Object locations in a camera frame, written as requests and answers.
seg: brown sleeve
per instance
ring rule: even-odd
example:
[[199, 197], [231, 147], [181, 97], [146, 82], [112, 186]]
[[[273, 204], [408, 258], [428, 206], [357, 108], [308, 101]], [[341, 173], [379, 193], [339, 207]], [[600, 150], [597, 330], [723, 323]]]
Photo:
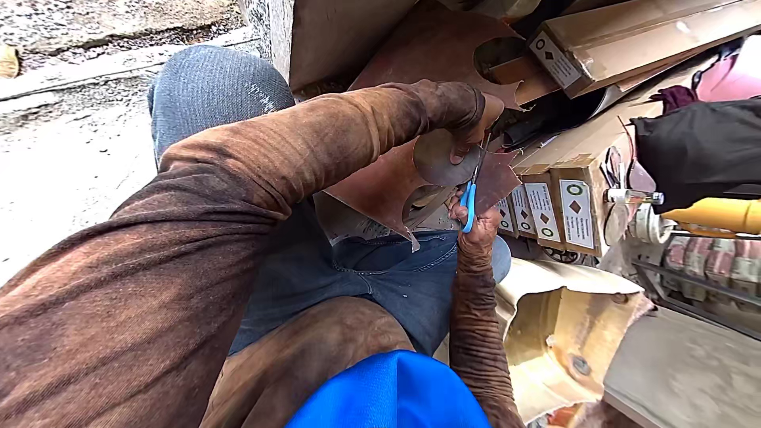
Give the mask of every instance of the brown sleeve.
[[495, 428], [524, 427], [513, 399], [495, 308], [492, 254], [457, 252], [449, 321], [449, 364]]
[[289, 206], [483, 104], [461, 83], [385, 85], [173, 145], [109, 221], [0, 288], [0, 425], [197, 426]]

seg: concrete floor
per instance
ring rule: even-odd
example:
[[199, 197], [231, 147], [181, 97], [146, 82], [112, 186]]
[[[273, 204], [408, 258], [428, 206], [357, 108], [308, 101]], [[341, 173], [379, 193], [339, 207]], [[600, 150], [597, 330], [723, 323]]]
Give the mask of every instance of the concrete floor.
[[234, 0], [0, 0], [0, 21], [22, 64], [0, 79], [0, 286], [155, 176], [146, 91], [172, 53], [269, 58], [269, 22], [242, 27]]

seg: blue fabric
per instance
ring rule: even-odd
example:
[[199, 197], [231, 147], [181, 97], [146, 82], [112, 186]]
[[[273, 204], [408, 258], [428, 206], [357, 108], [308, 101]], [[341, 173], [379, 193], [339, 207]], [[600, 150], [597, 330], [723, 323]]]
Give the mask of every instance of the blue fabric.
[[[195, 45], [173, 55], [148, 94], [156, 158], [175, 142], [212, 126], [250, 119], [294, 105], [283, 77], [249, 53]], [[230, 354], [327, 299], [357, 296], [383, 306], [419, 352], [432, 355], [447, 334], [457, 233], [415, 233], [421, 248], [399, 235], [348, 238], [334, 248], [311, 198], [292, 207], [272, 232], [251, 285]], [[510, 269], [510, 250], [497, 238], [497, 280]]]
[[490, 427], [457, 374], [429, 356], [406, 350], [369, 356], [339, 373], [287, 425], [319, 426]]

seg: sticker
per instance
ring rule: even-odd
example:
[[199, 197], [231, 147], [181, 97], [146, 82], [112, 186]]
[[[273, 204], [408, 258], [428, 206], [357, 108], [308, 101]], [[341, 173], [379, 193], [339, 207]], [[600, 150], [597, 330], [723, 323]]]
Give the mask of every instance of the sticker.
[[513, 219], [510, 217], [510, 208], [508, 207], [508, 198], [497, 202], [497, 211], [502, 216], [499, 221], [499, 228], [509, 232], [515, 232], [513, 229]]
[[531, 206], [528, 203], [526, 187], [523, 184], [515, 187], [512, 196], [513, 205], [515, 205], [515, 222], [518, 224], [518, 230], [536, 234], [537, 230], [534, 228], [533, 215], [531, 214]]
[[581, 77], [581, 73], [574, 68], [573, 64], [560, 52], [552, 40], [544, 34], [544, 31], [539, 33], [539, 36], [531, 42], [531, 50], [542, 62], [544, 68], [564, 89]]
[[580, 180], [560, 180], [560, 199], [563, 203], [565, 240], [593, 250], [589, 186]]
[[528, 193], [528, 203], [531, 205], [534, 224], [539, 230], [537, 237], [560, 242], [560, 232], [555, 221], [555, 212], [552, 210], [549, 188], [545, 183], [526, 183], [524, 186]]

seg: denim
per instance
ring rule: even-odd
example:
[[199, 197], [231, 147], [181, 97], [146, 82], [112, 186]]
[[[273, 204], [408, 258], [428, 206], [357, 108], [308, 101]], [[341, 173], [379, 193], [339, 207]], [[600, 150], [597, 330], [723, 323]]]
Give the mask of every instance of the denim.
[[[167, 61], [148, 92], [157, 162], [170, 145], [204, 129], [293, 105], [288, 84], [268, 62], [218, 46], [191, 46]], [[421, 247], [415, 253], [399, 235], [347, 238], [331, 247], [311, 196], [292, 211], [271, 235], [230, 355], [299, 312], [340, 296], [381, 305], [416, 350], [432, 355], [448, 331], [457, 232], [417, 232]], [[497, 237], [495, 280], [507, 275], [510, 264], [510, 250]]]

